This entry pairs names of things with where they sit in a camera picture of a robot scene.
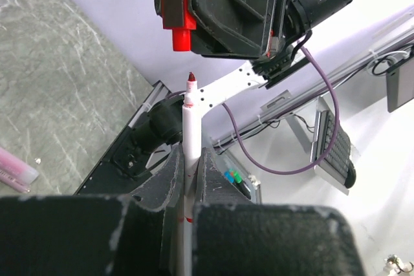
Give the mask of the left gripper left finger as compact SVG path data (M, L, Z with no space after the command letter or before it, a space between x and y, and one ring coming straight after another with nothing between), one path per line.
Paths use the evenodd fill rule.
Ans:
M128 208L143 211L179 211L183 192L183 150L175 145L157 173L128 196Z

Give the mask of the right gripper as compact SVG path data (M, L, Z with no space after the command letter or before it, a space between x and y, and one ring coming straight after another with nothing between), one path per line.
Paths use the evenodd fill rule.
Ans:
M260 58L270 34L267 54L252 63L266 89L294 72L294 59L312 36L300 0L190 0L190 12L197 22L191 50L204 57Z

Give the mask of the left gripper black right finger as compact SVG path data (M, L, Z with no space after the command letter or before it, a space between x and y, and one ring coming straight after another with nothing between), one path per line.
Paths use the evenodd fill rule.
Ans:
M217 167L211 149L203 148L197 168L197 205L253 205Z

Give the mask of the small red pen cap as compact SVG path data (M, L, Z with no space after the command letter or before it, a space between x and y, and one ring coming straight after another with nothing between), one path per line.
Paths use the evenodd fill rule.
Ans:
M191 33L197 28L195 18L189 11L189 0L160 0L163 29L172 31L173 50L189 52Z

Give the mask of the white pen with red tip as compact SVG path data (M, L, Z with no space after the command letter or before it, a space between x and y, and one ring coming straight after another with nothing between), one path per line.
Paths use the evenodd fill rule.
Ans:
M194 74L189 73L182 106L182 149L184 155L184 192L182 230L178 241L177 275L189 275L191 265L191 229L197 183L197 167L201 157L201 114L199 93Z

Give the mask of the thick pink marker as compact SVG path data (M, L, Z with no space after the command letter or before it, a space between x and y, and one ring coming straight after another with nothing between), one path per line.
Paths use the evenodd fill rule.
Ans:
M18 157L1 148L1 170L8 173L23 184L30 185L39 173Z

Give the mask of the slim pink highlighter pen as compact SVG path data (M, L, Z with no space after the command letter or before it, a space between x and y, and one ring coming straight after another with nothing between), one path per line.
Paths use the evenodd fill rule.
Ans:
M1 179L2 183L4 183L5 185L11 187L12 189L16 190L17 192L20 192L20 193L29 193L30 192L30 188L27 185L22 184L17 179L15 179L14 177L11 177L10 175L8 175L7 173L5 173L3 171L1 171L0 179Z

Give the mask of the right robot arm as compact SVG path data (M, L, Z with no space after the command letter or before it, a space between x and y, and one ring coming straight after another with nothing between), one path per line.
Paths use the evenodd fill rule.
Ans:
M181 143L193 172L201 156L202 117L245 90L271 88L295 72L294 58L312 29L352 1L154 0L175 52L244 63L205 87L189 75L182 94L160 100L128 128L109 162L136 178L157 148Z

